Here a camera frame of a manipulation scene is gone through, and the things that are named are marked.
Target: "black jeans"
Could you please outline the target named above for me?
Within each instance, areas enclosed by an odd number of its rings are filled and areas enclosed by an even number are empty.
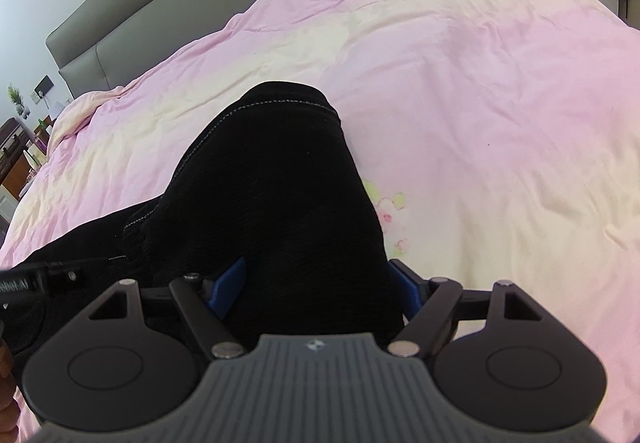
[[[191,144],[161,197],[82,225],[30,261],[105,255],[127,258],[73,303],[50,304],[39,343],[126,275],[162,286],[222,273],[240,257],[246,285],[224,322],[246,347],[262,333],[370,331],[385,344],[402,328],[340,118],[301,84],[254,87]]]

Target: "circular pad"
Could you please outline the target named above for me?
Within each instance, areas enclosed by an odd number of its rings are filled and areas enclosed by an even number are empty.
[[[562,374],[555,356],[535,347],[507,347],[496,351],[486,363],[498,383],[520,391],[544,389]]]
[[[124,347],[94,347],[69,363],[69,376],[86,389],[119,389],[142,373],[142,358]]]

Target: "bed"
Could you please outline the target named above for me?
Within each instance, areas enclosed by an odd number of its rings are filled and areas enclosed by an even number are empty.
[[[47,45],[77,99],[4,266],[161,194],[255,84],[306,83],[341,116],[387,254],[518,283],[604,363],[594,427],[640,433],[640,32],[598,1],[88,0]]]

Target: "triangular cutout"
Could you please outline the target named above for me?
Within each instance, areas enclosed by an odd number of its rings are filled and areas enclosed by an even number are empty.
[[[127,294],[117,291],[105,303],[98,308],[91,317],[91,320],[107,320],[127,317]]]
[[[507,293],[504,296],[504,317],[508,320],[533,320],[538,322],[542,320],[542,317],[515,293]]]

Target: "logo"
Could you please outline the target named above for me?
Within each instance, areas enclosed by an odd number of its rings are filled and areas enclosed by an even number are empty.
[[[317,353],[318,351],[322,351],[322,349],[324,349],[324,346],[326,346],[326,344],[321,340],[317,340],[317,339],[310,340],[306,343],[306,348],[310,349],[314,353]]]
[[[15,291],[29,291],[29,281],[26,279],[0,280],[0,293],[11,293]]]

